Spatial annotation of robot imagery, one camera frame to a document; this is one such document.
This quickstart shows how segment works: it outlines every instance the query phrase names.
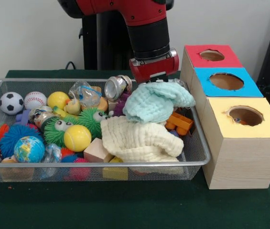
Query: white wall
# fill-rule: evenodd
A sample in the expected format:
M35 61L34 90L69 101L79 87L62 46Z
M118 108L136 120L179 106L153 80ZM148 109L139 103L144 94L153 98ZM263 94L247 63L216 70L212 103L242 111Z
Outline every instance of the white wall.
M270 0L175 0L168 12L171 46L229 44L257 78L270 41ZM83 68L81 20L56 0L0 0L0 78L9 69Z

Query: metal mesh basket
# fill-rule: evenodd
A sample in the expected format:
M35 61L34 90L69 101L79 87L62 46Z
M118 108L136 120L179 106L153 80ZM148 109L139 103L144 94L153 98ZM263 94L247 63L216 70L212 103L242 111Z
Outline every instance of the metal mesh basket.
M104 91L106 79L85 79ZM75 79L2 79L0 98L6 92L39 91L49 96L55 91L68 92ZM108 180L191 180L202 165L208 163L210 152L195 108L185 110L194 120L194 127L184 137L179 162L170 163L0 163L0 182L108 181ZM0 110L0 125L15 122Z

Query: yellow ball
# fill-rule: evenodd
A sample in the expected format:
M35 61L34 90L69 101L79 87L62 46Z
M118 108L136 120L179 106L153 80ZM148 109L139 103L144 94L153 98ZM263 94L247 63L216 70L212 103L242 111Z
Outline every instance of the yellow ball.
M91 133L82 125L73 125L66 130L64 143L73 152L81 152L90 145Z
M64 92L54 92L50 94L48 98L48 106L53 109L53 107L57 106L62 109L66 106L66 100L69 99L69 96Z

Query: red robot arm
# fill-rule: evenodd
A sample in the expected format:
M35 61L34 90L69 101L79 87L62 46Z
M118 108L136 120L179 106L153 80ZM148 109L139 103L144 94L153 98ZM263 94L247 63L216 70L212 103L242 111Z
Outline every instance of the red robot arm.
M138 83L168 76L178 70L177 52L170 49L169 44L166 0L58 1L73 18L111 10L122 14L135 56L130 60L130 69Z

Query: black cable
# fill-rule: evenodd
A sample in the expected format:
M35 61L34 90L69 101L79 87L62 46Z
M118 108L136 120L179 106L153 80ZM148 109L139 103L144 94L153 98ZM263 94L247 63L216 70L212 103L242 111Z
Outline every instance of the black cable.
M72 65L73 69L76 70L76 65L72 61L68 62L68 64L65 67L66 70L68 69L69 65Z

